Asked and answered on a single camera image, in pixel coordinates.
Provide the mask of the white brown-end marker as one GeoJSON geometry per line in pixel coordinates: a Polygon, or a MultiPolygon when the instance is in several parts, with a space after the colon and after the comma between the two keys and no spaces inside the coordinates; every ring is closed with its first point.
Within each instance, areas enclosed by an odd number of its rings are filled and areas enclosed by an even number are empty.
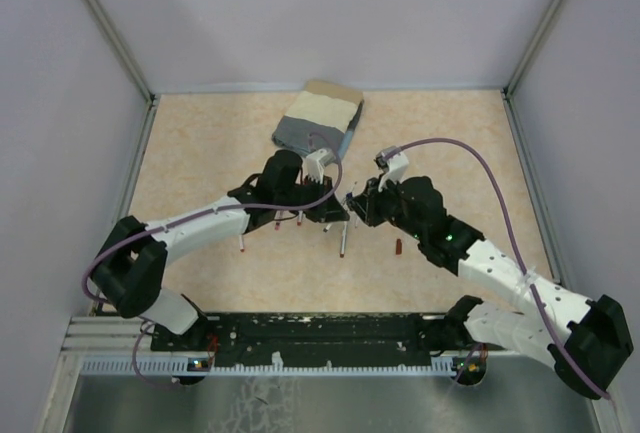
{"type": "Polygon", "coordinates": [[[341,243],[340,243],[340,250],[339,250],[339,257],[341,259],[345,257],[347,235],[348,235],[348,222],[344,222],[342,226],[342,231],[341,231],[341,243]]]}

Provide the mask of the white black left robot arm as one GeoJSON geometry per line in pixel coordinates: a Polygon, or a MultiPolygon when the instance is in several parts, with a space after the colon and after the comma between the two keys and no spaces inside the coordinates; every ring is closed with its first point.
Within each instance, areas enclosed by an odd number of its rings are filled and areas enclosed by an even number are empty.
{"type": "Polygon", "coordinates": [[[83,283],[94,284],[92,299],[110,304],[121,317],[140,317],[162,326],[184,348],[197,349],[208,337],[206,319],[192,301],[164,287],[166,267],[212,243],[249,234],[286,213],[316,223],[348,220],[336,197],[339,182],[324,174],[329,163],[339,161],[328,148],[306,157],[279,150],[262,172],[205,207],[148,223],[124,217],[88,267],[83,283]]]}

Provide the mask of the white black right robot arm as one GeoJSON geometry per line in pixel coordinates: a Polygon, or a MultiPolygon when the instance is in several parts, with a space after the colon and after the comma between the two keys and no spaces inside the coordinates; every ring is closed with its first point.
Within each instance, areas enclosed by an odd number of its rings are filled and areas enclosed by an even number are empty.
{"type": "Polygon", "coordinates": [[[524,271],[474,227],[449,214],[430,178],[401,183],[372,178],[349,208],[370,226],[388,223],[413,237],[433,265],[493,291],[511,308],[465,297],[447,314],[448,340],[516,351],[554,370],[573,391],[601,399],[633,353],[619,302],[591,299],[524,271]]]}

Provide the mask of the folded grey beige cloth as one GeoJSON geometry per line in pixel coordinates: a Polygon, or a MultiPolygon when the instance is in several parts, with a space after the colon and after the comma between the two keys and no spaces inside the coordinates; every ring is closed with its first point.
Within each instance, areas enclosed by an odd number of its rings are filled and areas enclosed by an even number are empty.
{"type": "Polygon", "coordinates": [[[364,93],[347,86],[309,80],[271,135],[273,143],[306,156],[327,145],[343,160],[364,107],[364,93]]]}

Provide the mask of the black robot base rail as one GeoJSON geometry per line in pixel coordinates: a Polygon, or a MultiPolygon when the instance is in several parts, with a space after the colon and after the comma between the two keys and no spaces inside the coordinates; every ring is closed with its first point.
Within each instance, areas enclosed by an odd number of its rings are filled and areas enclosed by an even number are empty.
{"type": "Polygon", "coordinates": [[[462,325],[421,313],[212,313],[183,335],[151,334],[153,352],[202,352],[219,368],[426,367],[474,344],[462,325]]]}

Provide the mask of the aluminium frame post right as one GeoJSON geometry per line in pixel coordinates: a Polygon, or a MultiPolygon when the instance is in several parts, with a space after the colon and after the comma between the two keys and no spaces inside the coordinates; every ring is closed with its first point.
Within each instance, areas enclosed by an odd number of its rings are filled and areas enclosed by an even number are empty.
{"type": "Polygon", "coordinates": [[[505,100],[510,101],[515,97],[525,75],[538,56],[539,50],[544,46],[547,37],[551,33],[567,1],[568,0],[550,0],[545,7],[523,55],[502,90],[505,100]]]}

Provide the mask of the aluminium frame post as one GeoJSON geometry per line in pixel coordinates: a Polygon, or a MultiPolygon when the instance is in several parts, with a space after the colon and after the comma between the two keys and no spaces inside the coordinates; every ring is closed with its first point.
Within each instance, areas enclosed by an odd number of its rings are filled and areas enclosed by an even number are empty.
{"type": "Polygon", "coordinates": [[[124,36],[111,18],[101,0],[81,0],[100,31],[106,44],[110,47],[121,68],[134,84],[145,102],[152,104],[156,95],[142,71],[139,62],[129,48],[124,36]]]}
{"type": "Polygon", "coordinates": [[[510,101],[515,97],[525,75],[538,56],[539,50],[544,46],[547,37],[551,33],[567,1],[568,0],[550,0],[545,7],[523,55],[502,90],[505,100],[510,101]]]}

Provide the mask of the aluminium frame post left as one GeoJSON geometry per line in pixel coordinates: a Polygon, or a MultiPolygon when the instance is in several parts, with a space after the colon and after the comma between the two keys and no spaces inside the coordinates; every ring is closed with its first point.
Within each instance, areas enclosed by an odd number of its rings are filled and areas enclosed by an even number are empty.
{"type": "Polygon", "coordinates": [[[139,62],[129,48],[124,36],[111,18],[101,0],[81,0],[100,31],[106,44],[110,47],[121,68],[134,84],[145,102],[152,104],[156,95],[142,71],[139,62]]]}

